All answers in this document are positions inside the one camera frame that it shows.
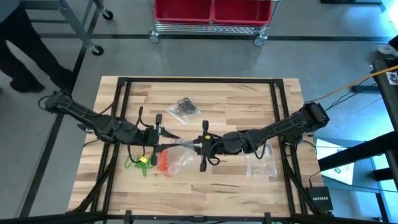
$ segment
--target butcher block tabletop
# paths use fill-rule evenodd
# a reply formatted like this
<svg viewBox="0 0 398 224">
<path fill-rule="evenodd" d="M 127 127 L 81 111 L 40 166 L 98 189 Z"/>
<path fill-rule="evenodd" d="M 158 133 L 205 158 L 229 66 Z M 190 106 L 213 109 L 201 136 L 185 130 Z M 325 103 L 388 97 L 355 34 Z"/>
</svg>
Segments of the butcher block tabletop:
<svg viewBox="0 0 398 224">
<path fill-rule="evenodd" d="M 102 77 L 95 111 L 103 111 L 113 102 L 118 78 Z M 283 81 L 291 114 L 303 106 L 300 83 L 296 78 L 285 78 Z M 279 89 L 276 90 L 279 113 L 283 114 Z M 123 95 L 124 87 L 117 116 L 120 115 Z M 171 104 L 185 96 L 201 111 L 189 120 L 188 125 L 183 125 L 166 112 Z M 162 114 L 162 125 L 166 130 L 184 139 L 195 139 L 201 135 L 203 120 L 209 121 L 210 133 L 221 136 L 230 131 L 262 128 L 275 122 L 270 86 L 266 83 L 174 83 L 159 82 L 159 79 L 155 82 L 132 82 L 126 111 L 128 121 L 136 122 L 140 106 L 144 107 L 144 123 L 154 124 L 156 114 Z M 87 134 L 86 142 L 95 139 L 95 135 Z M 135 215 L 263 217 L 265 212 L 269 212 L 272 217 L 289 217 L 278 138 L 269 139 L 267 143 L 272 145 L 277 170 L 275 177 L 248 177 L 245 155 L 218 156 L 220 164 L 208 164 L 206 172 L 199 171 L 200 156 L 195 156 L 193 162 L 173 177 L 164 176 L 156 168 L 148 169 L 144 177 L 141 169 L 125 168 L 127 147 L 121 145 L 108 213 L 123 215 L 126 210 L 131 210 Z M 97 141 L 83 148 L 69 210 L 77 207 L 95 185 L 103 145 Z M 113 146 L 109 149 L 108 161 Z M 141 147 L 131 149 L 134 155 L 142 154 Z M 152 148 L 146 147 L 146 157 L 151 154 Z M 298 145 L 297 157 L 303 185 L 308 187 L 308 178 L 320 170 L 315 149 L 303 142 Z M 314 186 L 323 185 L 320 174 L 313 176 L 311 181 Z M 99 195 L 98 210 L 102 209 L 105 186 L 106 182 Z M 293 183 L 292 189 L 295 209 L 300 213 L 299 197 Z"/>
</svg>

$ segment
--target clear plastic bag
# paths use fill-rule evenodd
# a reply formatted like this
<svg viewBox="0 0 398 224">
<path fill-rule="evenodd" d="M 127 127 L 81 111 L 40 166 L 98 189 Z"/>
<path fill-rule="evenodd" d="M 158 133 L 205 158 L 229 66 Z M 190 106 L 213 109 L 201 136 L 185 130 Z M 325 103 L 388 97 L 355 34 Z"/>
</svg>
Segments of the clear plastic bag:
<svg viewBox="0 0 398 224">
<path fill-rule="evenodd" d="M 181 144 L 181 146 L 163 150 L 158 155 L 157 169 L 166 177 L 174 176 L 181 168 L 191 163 L 197 155 L 191 141 L 176 139 L 175 143 Z"/>
<path fill-rule="evenodd" d="M 184 125 L 189 124 L 189 119 L 192 116 L 200 114 L 200 110 L 188 97 L 184 97 L 178 100 L 177 103 L 170 105 L 166 111 Z"/>
<path fill-rule="evenodd" d="M 262 148 L 264 145 L 261 145 L 257 149 L 257 154 L 261 155 Z M 264 156 L 261 159 L 257 159 L 254 153 L 246 154 L 245 157 L 246 162 L 246 175 L 248 177 L 276 177 L 277 169 L 275 165 L 274 155 L 272 153 L 272 145 L 267 144 Z"/>
</svg>

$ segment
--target red bin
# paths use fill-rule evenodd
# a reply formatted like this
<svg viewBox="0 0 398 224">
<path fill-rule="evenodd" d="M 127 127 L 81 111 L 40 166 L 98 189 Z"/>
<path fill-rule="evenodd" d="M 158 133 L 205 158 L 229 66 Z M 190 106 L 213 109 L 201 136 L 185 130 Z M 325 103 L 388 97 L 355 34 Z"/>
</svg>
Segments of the red bin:
<svg viewBox="0 0 398 224">
<path fill-rule="evenodd" d="M 211 0 L 155 0 L 155 19 L 160 22 L 208 24 Z"/>
<path fill-rule="evenodd" d="M 269 0 L 214 0 L 215 24 L 263 26 L 271 20 Z"/>
</svg>

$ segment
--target black robotic arm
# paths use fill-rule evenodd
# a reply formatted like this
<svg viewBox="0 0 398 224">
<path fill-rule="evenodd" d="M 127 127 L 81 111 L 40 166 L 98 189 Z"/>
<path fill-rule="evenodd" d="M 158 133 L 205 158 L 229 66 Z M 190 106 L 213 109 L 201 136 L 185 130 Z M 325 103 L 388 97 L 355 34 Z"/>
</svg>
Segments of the black robotic arm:
<svg viewBox="0 0 398 224">
<path fill-rule="evenodd" d="M 44 109 L 51 113 L 68 114 L 74 117 L 84 126 L 92 129 L 97 138 L 104 142 L 153 147 L 152 165 L 157 164 L 158 153 L 179 145 L 159 144 L 160 136 L 174 139 L 179 137 L 167 132 L 161 126 L 161 114 L 156 116 L 155 126 L 144 124 L 141 120 L 142 107 L 139 110 L 139 118 L 136 124 L 132 124 L 117 116 L 96 113 L 76 103 L 71 96 L 56 91 L 48 97 Z M 206 171 L 206 161 L 214 166 L 220 162 L 216 157 L 217 154 L 255 153 L 257 158 L 260 159 L 264 155 L 267 139 L 281 135 L 284 142 L 298 144 L 303 133 L 316 131 L 326 126 L 328 122 L 329 117 L 320 104 L 307 103 L 288 118 L 264 128 L 234 131 L 226 133 L 222 137 L 209 133 L 208 121 L 203 121 L 203 134 L 192 142 L 197 154 L 202 156 L 200 171 L 204 172 Z M 146 127 L 145 130 L 140 130 L 137 127 L 139 123 Z M 257 148 L 262 145 L 264 145 L 263 152 L 258 156 Z"/>
</svg>

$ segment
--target label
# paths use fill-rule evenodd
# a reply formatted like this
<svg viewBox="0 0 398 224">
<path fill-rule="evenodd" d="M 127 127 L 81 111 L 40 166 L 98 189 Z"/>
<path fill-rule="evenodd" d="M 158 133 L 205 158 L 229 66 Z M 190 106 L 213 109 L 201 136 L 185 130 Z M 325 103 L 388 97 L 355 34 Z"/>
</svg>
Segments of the label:
<svg viewBox="0 0 398 224">
<path fill-rule="evenodd" d="M 145 157 L 141 157 L 139 160 L 140 160 L 141 162 L 143 162 L 143 163 L 147 163 L 147 162 L 148 162 L 148 159 L 145 158 Z"/>
<path fill-rule="evenodd" d="M 390 85 L 398 85 L 398 75 L 397 71 L 394 72 L 386 72 L 388 82 Z"/>
</svg>

